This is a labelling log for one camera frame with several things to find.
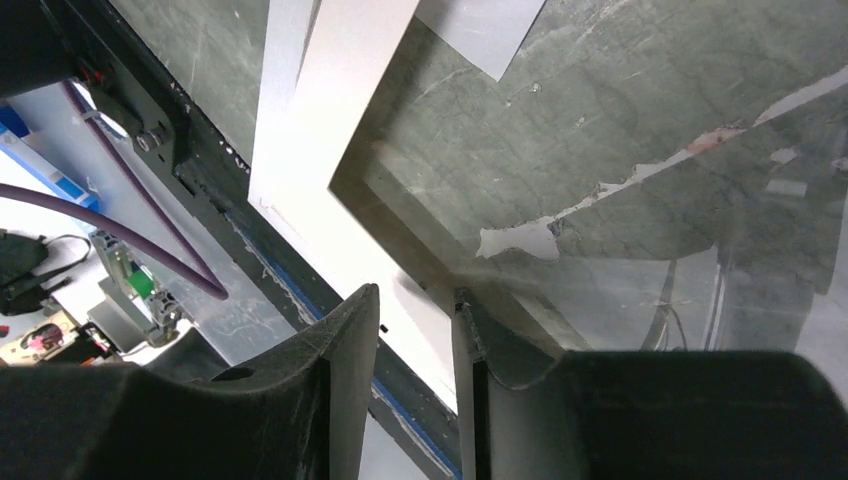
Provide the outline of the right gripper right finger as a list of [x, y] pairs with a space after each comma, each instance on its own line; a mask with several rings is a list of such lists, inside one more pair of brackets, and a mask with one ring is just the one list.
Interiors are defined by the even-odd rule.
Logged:
[[466, 479], [843, 479], [847, 412], [779, 351], [566, 351], [470, 289], [451, 321]]

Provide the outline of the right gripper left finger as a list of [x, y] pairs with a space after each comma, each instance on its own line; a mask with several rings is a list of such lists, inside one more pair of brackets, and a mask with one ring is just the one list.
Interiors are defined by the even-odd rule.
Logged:
[[208, 381], [128, 363], [1, 371], [5, 479], [354, 479], [378, 340], [365, 284]]

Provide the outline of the clear glass pane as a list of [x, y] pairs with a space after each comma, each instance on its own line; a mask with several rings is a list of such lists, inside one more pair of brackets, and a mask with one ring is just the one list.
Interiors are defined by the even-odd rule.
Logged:
[[420, 20], [330, 189], [543, 348], [847, 333], [847, 5], [548, 1], [492, 80]]

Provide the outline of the silver picture frame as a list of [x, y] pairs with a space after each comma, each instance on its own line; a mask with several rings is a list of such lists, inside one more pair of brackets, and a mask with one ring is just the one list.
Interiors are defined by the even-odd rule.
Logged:
[[248, 199], [336, 293], [379, 287], [389, 346], [455, 409], [449, 317], [330, 189], [416, 7], [270, 3]]

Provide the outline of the white photo sheet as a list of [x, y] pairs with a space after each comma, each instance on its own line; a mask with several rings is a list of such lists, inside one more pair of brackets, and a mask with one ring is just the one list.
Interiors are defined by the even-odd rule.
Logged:
[[415, 16], [473, 66], [501, 80], [544, 0], [422, 0]]

